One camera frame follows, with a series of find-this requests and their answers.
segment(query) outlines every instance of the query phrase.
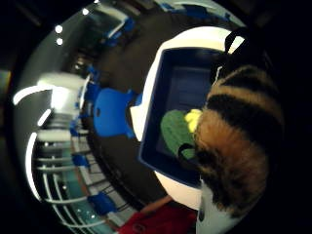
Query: table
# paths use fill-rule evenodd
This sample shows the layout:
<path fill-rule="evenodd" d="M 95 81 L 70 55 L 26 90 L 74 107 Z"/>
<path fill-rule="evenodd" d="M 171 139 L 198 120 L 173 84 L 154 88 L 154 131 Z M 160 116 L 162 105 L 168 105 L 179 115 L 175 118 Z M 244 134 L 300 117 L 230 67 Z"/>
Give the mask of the table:
<path fill-rule="evenodd" d="M 155 78 L 159 61 L 164 50 L 172 48 L 210 48 L 219 51 L 224 51 L 224 39 L 230 33 L 229 30 L 212 27 L 202 26 L 186 30 L 175 38 L 164 42 L 157 51 L 154 62 L 152 63 L 149 72 L 146 77 L 144 89 L 142 93 L 141 105 L 132 106 L 130 108 L 131 116 L 133 119 L 134 131 L 138 141 L 144 140 L 144 126 L 147 123 L 147 113 L 149 103 L 152 98 L 153 87 L 155 84 Z M 229 53 L 233 51 L 244 41 L 243 38 L 237 37 L 229 50 Z M 155 175 L 173 199 L 191 209 L 198 210 L 201 202 L 201 189 L 193 188 L 175 181 L 159 172 L 155 171 Z"/>

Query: blue chair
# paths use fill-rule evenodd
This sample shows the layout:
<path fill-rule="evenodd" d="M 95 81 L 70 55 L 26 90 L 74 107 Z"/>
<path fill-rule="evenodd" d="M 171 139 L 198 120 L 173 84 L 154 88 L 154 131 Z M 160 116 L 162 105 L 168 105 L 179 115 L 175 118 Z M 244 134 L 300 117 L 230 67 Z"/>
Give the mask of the blue chair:
<path fill-rule="evenodd" d="M 125 31 L 131 31 L 135 26 L 135 21 L 131 18 L 127 18 L 124 25 Z"/>
<path fill-rule="evenodd" d="M 99 136 L 127 135 L 128 138 L 135 136 L 126 118 L 129 102 L 135 97 L 136 93 L 132 90 L 122 93 L 104 88 L 99 92 L 94 106 L 94 126 Z"/>
<path fill-rule="evenodd" d="M 98 215 L 107 215 L 110 212 L 117 212 L 114 202 L 103 192 L 89 196 L 88 201 L 93 205 Z"/>
<path fill-rule="evenodd" d="M 205 7 L 197 5 L 182 4 L 186 10 L 186 14 L 192 18 L 197 19 L 210 19 L 212 16 L 207 12 Z"/>

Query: orange and black stripes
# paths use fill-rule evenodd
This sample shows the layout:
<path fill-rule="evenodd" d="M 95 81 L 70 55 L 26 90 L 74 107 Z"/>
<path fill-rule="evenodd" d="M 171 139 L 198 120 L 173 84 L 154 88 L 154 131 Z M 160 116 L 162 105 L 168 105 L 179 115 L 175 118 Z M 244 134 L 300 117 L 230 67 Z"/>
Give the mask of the orange and black stripes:
<path fill-rule="evenodd" d="M 243 215 L 262 194 L 284 133 L 279 92 L 247 65 L 214 82 L 195 132 L 199 169 L 219 207 Z"/>

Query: stuffed animal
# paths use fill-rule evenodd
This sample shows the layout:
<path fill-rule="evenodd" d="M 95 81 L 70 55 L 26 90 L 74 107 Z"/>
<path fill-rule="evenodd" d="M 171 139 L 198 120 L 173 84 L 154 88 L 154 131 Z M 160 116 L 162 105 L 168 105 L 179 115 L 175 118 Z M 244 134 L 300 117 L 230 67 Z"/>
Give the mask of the stuffed animal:
<path fill-rule="evenodd" d="M 194 141 L 201 178 L 220 210 L 239 217 L 256 204 L 283 132 L 279 91 L 265 71 L 245 65 L 214 82 Z"/>

